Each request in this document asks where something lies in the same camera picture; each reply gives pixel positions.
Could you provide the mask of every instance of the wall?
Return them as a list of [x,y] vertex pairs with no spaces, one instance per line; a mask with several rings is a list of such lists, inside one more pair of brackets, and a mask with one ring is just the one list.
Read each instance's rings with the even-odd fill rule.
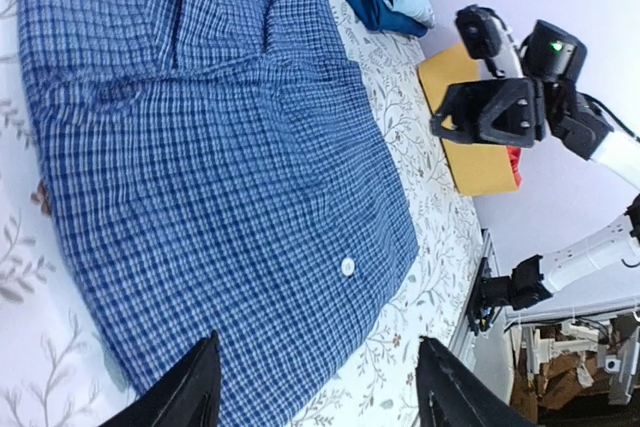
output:
[[[578,88],[615,110],[640,131],[640,9],[637,0],[431,0],[439,18],[422,41],[427,55],[458,41],[456,10],[478,3],[494,8],[523,39],[538,18],[577,35],[589,48]],[[513,194],[478,198],[484,225],[491,228],[502,273],[520,260],[575,242],[623,212],[636,192],[604,167],[586,163],[547,139],[525,152],[524,185]],[[538,311],[567,306],[640,300],[640,269],[623,267],[574,284]]]

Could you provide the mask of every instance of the yellow box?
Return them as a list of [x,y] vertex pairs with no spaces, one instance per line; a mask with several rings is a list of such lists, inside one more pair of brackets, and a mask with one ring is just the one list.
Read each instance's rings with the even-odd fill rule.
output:
[[[480,79],[480,64],[463,44],[425,60],[418,67],[422,90],[431,112],[440,108],[447,87]],[[456,144],[442,140],[456,187],[464,195],[486,195],[518,190],[507,148],[502,145]]]

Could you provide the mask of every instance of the red object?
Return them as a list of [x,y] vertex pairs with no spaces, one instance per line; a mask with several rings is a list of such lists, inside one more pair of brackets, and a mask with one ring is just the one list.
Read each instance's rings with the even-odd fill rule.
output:
[[507,147],[507,153],[509,154],[509,162],[511,162],[511,170],[513,170],[513,177],[516,179],[516,185],[520,187],[520,184],[522,184],[522,176],[520,175],[518,167],[520,166],[522,149],[520,147]]

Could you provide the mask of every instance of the white button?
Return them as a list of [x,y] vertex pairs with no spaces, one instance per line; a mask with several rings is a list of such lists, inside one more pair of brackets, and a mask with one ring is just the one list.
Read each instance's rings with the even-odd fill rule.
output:
[[356,261],[351,257],[342,259],[342,273],[347,277],[351,277],[356,271]]

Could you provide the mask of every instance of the floral tablecloth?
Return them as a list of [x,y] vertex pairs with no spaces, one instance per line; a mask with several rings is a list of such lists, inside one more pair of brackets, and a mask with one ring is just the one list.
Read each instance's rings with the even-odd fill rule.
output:
[[[367,341],[291,426],[410,426],[419,336],[450,340],[480,254],[480,229],[428,132],[418,43],[370,33],[344,0],[331,3],[348,56],[361,65],[421,249]],[[21,88],[16,28],[16,0],[0,0],[0,426],[94,426],[135,393],[60,257]]]

